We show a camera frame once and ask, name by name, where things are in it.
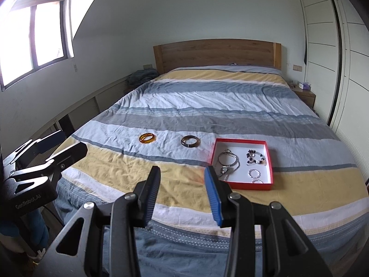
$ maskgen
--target bedspread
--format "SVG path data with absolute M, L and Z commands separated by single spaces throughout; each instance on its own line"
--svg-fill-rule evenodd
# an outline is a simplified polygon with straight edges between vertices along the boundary
M 140 143 L 146 132 L 156 141 Z M 201 139 L 199 147 L 181 145 L 189 134 Z M 346 145 L 269 67 L 179 68 L 130 92 L 57 150 L 76 141 L 88 147 L 62 174 L 58 212 L 68 220 L 87 200 L 113 202 L 158 165 L 152 221 L 137 230 L 143 276 L 222 276 L 230 229 L 213 221 L 203 177 L 217 137 L 267 141 L 272 190 L 238 192 L 252 202 L 281 202 L 340 275 L 367 239 L 362 174 Z M 260 252 L 259 229 L 255 233 Z

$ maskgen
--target bed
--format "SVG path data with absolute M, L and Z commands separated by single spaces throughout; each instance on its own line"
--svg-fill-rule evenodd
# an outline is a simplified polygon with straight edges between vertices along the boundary
M 347 147 L 283 80 L 281 45 L 193 40 L 156 46 L 154 54 L 160 77 L 124 96 L 58 148 L 76 141 L 88 146 L 87 156 L 58 182 L 60 217 L 67 222 L 86 201 L 115 201 L 158 165 L 162 180 L 153 217 L 136 231 L 142 276 L 222 276 L 230 230 L 213 221 L 204 168 L 217 137 L 265 140 L 272 190 L 238 192 L 252 202 L 280 201 L 341 276 L 368 238 L 368 193 Z M 146 132 L 156 141 L 141 144 L 138 138 Z M 181 145 L 188 134 L 201 139 L 199 147 Z M 261 276 L 257 228 L 255 233 Z M 106 252 L 103 261 L 108 262 Z

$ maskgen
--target nightstand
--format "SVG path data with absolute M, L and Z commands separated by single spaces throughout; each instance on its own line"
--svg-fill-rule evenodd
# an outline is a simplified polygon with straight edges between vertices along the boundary
M 290 88 L 295 92 L 295 94 L 311 109 L 314 108 L 315 94 L 310 90 L 302 90 L 297 85 L 292 85 Z

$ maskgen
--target dark bangle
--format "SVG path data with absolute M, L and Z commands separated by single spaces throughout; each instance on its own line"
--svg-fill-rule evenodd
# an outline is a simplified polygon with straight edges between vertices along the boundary
M 196 139 L 196 142 L 193 144 L 186 144 L 186 141 L 188 139 Z M 194 148 L 197 147 L 198 145 L 200 145 L 200 139 L 194 135 L 186 135 L 185 137 L 182 138 L 181 140 L 182 145 L 184 145 L 187 148 Z
M 143 144 L 148 144 L 149 142 L 153 142 L 154 140 L 156 140 L 156 136 L 153 133 L 144 133 L 143 135 L 141 135 L 139 137 L 139 140 Z

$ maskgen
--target headboard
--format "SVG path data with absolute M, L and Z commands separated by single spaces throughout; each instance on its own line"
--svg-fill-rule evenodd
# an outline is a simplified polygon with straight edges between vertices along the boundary
M 177 67 L 255 64 L 281 69 L 282 45 L 250 39 L 200 39 L 154 47 L 160 74 Z

